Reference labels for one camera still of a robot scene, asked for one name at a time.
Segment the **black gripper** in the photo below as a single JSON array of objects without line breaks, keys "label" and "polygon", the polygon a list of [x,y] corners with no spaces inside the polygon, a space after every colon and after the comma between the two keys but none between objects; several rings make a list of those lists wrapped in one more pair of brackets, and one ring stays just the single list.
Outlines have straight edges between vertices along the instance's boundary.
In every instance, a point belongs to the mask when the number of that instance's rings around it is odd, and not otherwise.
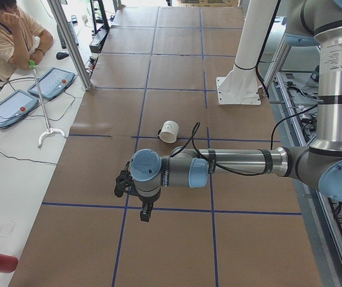
[{"label": "black gripper", "polygon": [[161,195],[160,191],[151,197],[145,197],[140,194],[138,195],[140,201],[142,202],[142,209],[140,212],[141,221],[149,222],[151,218],[151,212],[154,207],[154,203],[160,198],[160,195]]}]

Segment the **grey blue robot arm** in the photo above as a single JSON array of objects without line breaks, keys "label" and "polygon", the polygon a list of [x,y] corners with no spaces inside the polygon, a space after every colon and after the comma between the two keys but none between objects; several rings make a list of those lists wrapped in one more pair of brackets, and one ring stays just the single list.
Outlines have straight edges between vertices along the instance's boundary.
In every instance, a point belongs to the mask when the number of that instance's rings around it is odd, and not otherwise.
[{"label": "grey blue robot arm", "polygon": [[176,148],[160,156],[136,152],[116,179],[114,193],[136,196],[149,221],[162,187],[200,188],[215,172],[274,173],[297,179],[342,202],[342,1],[291,1],[286,27],[293,45],[320,45],[316,139],[305,147],[271,149]]}]

